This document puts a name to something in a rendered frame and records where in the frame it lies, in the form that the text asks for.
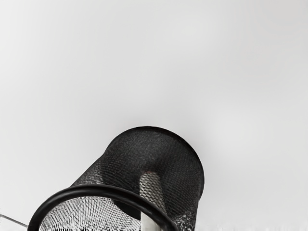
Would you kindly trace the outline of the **black mesh pen holder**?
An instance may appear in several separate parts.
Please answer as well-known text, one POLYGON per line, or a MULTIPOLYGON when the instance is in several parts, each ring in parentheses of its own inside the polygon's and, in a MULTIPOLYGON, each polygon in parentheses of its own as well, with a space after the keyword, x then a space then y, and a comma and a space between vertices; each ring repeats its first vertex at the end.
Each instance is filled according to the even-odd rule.
POLYGON ((161 231, 195 231, 204 171, 195 150, 158 127, 122 132, 70 187, 48 198, 27 231, 141 231, 141 213, 161 231), (159 176, 159 207, 140 196, 140 177, 159 176))

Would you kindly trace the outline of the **white cylindrical pen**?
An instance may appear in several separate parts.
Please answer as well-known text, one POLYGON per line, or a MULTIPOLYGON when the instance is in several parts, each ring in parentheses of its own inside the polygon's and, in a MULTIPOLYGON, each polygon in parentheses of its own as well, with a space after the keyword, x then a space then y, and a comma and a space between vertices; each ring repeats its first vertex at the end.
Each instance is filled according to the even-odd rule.
MULTIPOLYGON (((140 196, 159 207, 162 202, 159 176, 154 172, 145 172, 140 177, 139 185, 140 196)), ((161 228, 149 216, 141 213, 141 231, 161 231, 161 228)))

